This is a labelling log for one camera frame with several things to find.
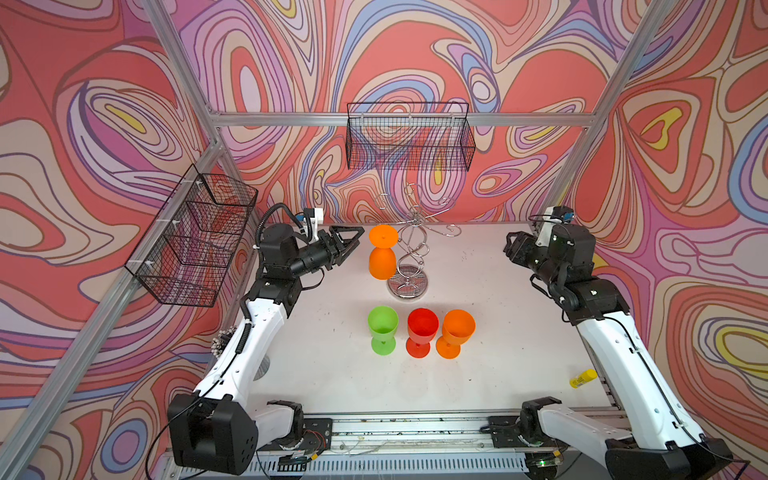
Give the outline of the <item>orange wine glass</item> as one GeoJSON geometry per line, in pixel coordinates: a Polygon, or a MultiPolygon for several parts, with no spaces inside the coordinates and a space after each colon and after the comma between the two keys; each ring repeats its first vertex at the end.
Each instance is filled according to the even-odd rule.
{"type": "Polygon", "coordinates": [[[371,229],[369,240],[373,245],[369,255],[369,273],[377,280],[386,281],[396,273],[397,260],[393,247],[398,241],[398,233],[390,225],[378,225],[371,229]]]}
{"type": "Polygon", "coordinates": [[[442,324],[442,334],[436,342],[438,354],[445,359],[455,359],[461,353],[461,346],[474,334],[476,322],[465,310],[449,311],[442,324]]]}

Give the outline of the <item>green plastic wine glass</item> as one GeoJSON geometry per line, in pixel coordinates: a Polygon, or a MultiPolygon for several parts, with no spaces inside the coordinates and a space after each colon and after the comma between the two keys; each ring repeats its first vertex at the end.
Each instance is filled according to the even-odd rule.
{"type": "Polygon", "coordinates": [[[396,348],[397,312],[389,306],[376,306],[369,312],[367,322],[372,350],[380,356],[390,355],[396,348]]]}

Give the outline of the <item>red plastic wine glass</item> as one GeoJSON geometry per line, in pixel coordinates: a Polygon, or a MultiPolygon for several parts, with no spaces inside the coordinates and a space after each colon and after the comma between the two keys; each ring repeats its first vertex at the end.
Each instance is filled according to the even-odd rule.
{"type": "Polygon", "coordinates": [[[407,319],[407,353],[417,359],[426,357],[431,350],[431,342],[439,327],[440,321],[432,310],[418,308],[411,311],[407,319]]]}

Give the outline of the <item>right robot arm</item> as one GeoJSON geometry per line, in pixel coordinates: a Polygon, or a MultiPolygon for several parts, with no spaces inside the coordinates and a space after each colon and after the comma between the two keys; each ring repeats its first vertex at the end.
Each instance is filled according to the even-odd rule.
{"type": "Polygon", "coordinates": [[[524,402],[516,430],[529,444],[565,443],[613,479],[710,479],[737,463],[726,442],[708,436],[682,406],[645,347],[628,303],[594,275],[596,239],[584,227],[545,221],[536,235],[510,232],[503,249],[531,270],[531,283],[561,309],[592,351],[629,421],[610,427],[554,397],[524,402]]]}

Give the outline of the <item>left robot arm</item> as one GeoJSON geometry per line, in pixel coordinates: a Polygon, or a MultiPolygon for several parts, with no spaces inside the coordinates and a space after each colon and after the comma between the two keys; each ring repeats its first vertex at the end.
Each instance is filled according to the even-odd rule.
{"type": "Polygon", "coordinates": [[[250,388],[272,341],[308,289],[303,276],[342,265],[365,230],[344,225],[324,229],[319,208],[289,213],[288,218],[286,223],[259,221],[254,243],[258,265],[253,284],[239,300],[240,321],[206,376],[168,407],[163,430],[180,467],[240,475],[262,447],[274,442],[293,447],[303,441],[302,405],[272,400],[253,408],[250,388]]]}

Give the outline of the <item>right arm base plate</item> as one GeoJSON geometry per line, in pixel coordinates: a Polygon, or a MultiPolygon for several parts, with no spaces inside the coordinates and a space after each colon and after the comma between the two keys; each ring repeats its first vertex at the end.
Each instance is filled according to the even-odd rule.
{"type": "Polygon", "coordinates": [[[536,420],[521,420],[519,416],[490,416],[479,431],[491,437],[495,448],[569,449],[567,443],[545,435],[536,420]]]}

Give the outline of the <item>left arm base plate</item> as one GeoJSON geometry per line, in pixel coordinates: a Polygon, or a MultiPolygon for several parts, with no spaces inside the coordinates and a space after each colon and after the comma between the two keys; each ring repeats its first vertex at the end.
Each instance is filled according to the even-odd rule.
{"type": "Polygon", "coordinates": [[[332,444],[333,423],[330,417],[304,417],[300,427],[292,426],[286,436],[266,443],[258,452],[322,452],[332,444]]]}

